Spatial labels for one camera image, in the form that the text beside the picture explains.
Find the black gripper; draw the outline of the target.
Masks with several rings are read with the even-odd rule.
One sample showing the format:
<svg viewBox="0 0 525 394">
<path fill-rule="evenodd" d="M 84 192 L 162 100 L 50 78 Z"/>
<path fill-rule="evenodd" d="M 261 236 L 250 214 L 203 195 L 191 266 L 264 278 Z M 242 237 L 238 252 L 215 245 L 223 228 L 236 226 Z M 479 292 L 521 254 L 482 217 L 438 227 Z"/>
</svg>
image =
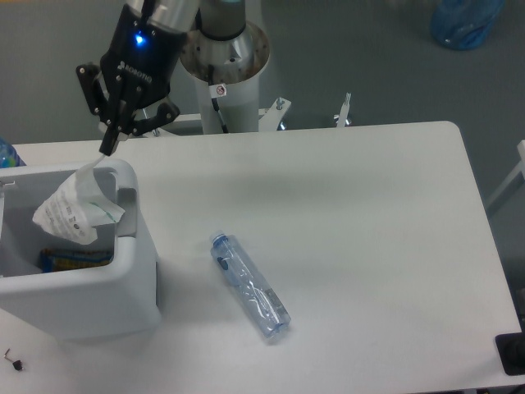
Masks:
<svg viewBox="0 0 525 394">
<path fill-rule="evenodd" d="M 99 152 L 112 155 L 129 135 L 141 136 L 173 122 L 180 109 L 168 98 L 171 75 L 186 41 L 187 28 L 176 19 L 180 4 L 126 4 L 100 67 L 87 63 L 75 72 L 89 111 L 105 128 Z M 107 88 L 104 94 L 103 79 Z M 156 113 L 137 119 L 125 102 L 127 94 L 143 90 L 137 107 L 163 99 Z"/>
</svg>

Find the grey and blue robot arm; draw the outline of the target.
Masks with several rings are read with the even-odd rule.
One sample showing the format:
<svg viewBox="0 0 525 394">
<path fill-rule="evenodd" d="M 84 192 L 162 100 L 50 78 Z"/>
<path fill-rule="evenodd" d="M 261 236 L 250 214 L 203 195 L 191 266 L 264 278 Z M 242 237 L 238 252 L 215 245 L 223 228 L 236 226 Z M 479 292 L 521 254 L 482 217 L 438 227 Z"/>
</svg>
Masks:
<svg viewBox="0 0 525 394">
<path fill-rule="evenodd" d="M 224 41 L 245 26 L 243 1 L 126 2 L 100 62 L 76 68 L 89 111 L 103 129 L 100 153 L 110 156 L 129 135 L 143 135 L 179 116 L 169 98 L 170 83 L 191 30 Z"/>
</svg>

